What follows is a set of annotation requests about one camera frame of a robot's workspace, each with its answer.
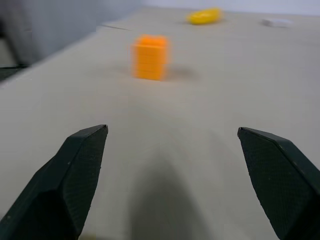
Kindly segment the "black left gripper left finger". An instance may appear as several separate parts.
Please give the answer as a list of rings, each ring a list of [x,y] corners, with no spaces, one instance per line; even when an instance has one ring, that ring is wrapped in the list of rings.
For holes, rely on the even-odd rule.
[[[70,135],[0,221],[2,240],[77,240],[98,185],[108,126]]]

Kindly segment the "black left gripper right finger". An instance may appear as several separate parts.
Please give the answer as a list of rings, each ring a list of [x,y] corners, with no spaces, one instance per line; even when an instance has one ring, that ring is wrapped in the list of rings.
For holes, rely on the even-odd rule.
[[[248,127],[237,132],[248,174],[280,240],[320,238],[320,171],[288,139]]]

